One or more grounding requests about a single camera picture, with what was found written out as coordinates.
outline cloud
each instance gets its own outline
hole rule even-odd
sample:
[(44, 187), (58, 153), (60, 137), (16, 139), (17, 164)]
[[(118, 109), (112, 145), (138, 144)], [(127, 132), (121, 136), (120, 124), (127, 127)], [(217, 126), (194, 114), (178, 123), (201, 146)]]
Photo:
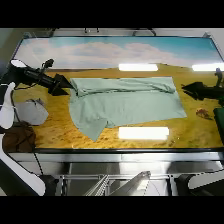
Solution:
[(49, 42), (49, 39), (30, 39), (19, 48), (15, 58), (31, 67), (54, 59), (53, 68), (58, 69), (93, 69), (114, 68), (120, 63), (164, 63), (176, 66), (191, 67), (193, 64), (222, 62), (218, 53), (211, 59), (182, 59), (171, 52), (162, 51), (150, 44), (128, 43), (120, 47), (113, 43), (89, 42), (74, 46), (60, 46)]

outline table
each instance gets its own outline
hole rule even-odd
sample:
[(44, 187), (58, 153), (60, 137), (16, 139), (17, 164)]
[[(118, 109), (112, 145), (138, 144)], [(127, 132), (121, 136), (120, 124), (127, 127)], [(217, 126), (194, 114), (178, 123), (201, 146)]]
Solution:
[[(222, 147), (219, 132), (214, 120), (213, 109), (220, 107), (217, 100), (204, 99), (195, 101), (185, 94), (181, 85), (201, 81), (207, 86), (215, 86), (217, 78), (214, 72), (194, 72), (191, 68), (158, 64), (156, 72), (124, 72), (118, 69), (83, 70), (57, 72), (70, 78), (131, 78), (172, 76), (179, 93), (187, 118), (176, 118), (164, 121), (145, 122), (129, 126), (166, 126), (170, 135), (166, 141), (131, 141), (118, 138), (118, 127), (105, 128), (96, 142), (82, 134), (73, 124), (69, 114), (69, 95), (51, 96), (47, 89), (35, 86), (31, 89), (14, 93), (15, 102), (41, 98), (49, 116), (41, 126), (34, 126), (37, 148), (68, 148), (68, 149), (129, 149), (129, 148), (214, 148)], [(196, 115), (198, 108), (206, 109), (212, 120)]]

